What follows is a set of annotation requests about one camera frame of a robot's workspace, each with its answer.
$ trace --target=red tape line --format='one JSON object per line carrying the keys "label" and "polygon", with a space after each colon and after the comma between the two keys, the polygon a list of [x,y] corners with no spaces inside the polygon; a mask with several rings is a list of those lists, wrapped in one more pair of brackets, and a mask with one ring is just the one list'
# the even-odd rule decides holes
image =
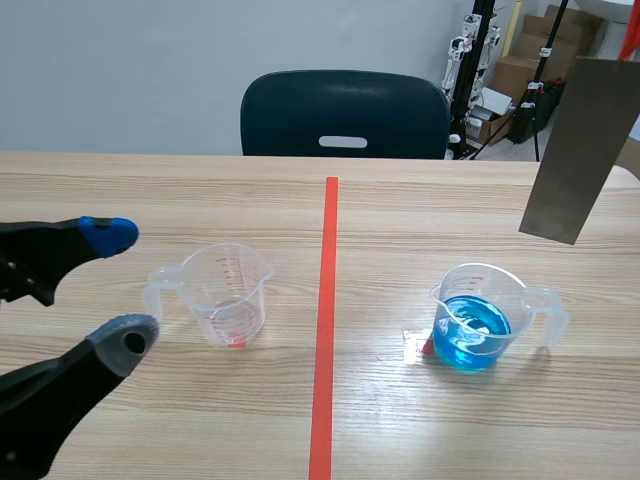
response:
{"label": "red tape line", "polygon": [[337,237],[338,178],[329,177],[327,178],[325,194],[322,260],[320,264],[309,480],[331,479]]}

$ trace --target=empty measuring cup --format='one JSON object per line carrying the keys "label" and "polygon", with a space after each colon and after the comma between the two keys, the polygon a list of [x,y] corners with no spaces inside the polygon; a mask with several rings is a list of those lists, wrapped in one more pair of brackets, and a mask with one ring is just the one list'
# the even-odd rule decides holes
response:
{"label": "empty measuring cup", "polygon": [[546,316],[544,343],[548,346],[558,344],[569,324],[558,294],[529,288],[493,265],[459,265],[431,295],[438,304],[435,353],[458,368],[481,370],[492,365],[538,315]]}
{"label": "empty measuring cup", "polygon": [[162,319],[160,292],[175,290],[212,340],[235,345],[260,331],[265,321],[263,285],[273,271],[251,248],[223,243],[149,276],[147,312]]}

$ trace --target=white wall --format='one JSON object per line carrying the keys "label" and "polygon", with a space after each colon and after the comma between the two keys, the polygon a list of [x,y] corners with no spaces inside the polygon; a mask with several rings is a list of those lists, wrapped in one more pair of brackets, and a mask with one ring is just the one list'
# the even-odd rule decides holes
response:
{"label": "white wall", "polygon": [[[537,12],[541,0],[527,0]],[[506,31],[513,0],[497,0]],[[2,0],[0,149],[239,154],[268,72],[440,83],[473,0]]]}

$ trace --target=metal plate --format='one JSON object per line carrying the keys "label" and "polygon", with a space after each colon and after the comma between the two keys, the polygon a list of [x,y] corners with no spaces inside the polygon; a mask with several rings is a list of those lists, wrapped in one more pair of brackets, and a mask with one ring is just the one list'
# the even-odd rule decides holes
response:
{"label": "metal plate", "polygon": [[640,63],[579,57],[520,231],[575,244],[640,113]]}

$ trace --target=chair backrest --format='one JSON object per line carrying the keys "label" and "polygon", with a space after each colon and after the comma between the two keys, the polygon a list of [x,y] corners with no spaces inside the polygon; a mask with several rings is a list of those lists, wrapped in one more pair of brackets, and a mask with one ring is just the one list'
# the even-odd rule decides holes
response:
{"label": "chair backrest", "polygon": [[[423,79],[345,70],[272,73],[244,95],[242,150],[267,156],[444,158],[449,122],[444,94]],[[322,146],[322,137],[363,138],[366,146]]]}

